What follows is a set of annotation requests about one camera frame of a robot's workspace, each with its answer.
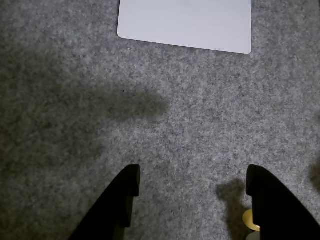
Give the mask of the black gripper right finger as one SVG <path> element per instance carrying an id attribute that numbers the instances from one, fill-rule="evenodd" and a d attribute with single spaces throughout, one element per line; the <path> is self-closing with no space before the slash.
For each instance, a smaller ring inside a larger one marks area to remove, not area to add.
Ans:
<path id="1" fill-rule="evenodd" d="M 270 171 L 251 164 L 246 194 L 262 240 L 318 240 L 320 225 L 297 197 Z"/>

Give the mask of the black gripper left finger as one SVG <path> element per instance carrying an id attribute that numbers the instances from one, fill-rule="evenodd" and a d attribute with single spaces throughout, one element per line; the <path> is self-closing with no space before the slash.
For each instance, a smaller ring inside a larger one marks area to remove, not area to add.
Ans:
<path id="1" fill-rule="evenodd" d="M 131 226 L 133 200 L 140 193 L 140 165 L 127 165 L 108 185 L 69 237 L 122 240 Z"/>

